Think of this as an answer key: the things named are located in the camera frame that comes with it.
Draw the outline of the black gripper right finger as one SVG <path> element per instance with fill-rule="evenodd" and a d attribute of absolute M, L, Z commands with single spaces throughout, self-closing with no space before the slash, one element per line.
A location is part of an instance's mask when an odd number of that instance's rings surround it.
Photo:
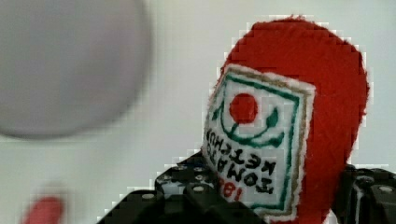
<path fill-rule="evenodd" d="M 338 224 L 396 224 L 396 175 L 349 164 L 341 174 L 332 211 Z"/>

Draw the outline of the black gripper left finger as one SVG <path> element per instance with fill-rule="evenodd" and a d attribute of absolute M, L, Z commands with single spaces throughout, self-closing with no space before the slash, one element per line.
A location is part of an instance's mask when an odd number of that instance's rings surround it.
<path fill-rule="evenodd" d="M 219 194 L 219 182 L 198 152 L 129 193 L 97 224 L 265 224 L 240 202 Z"/>

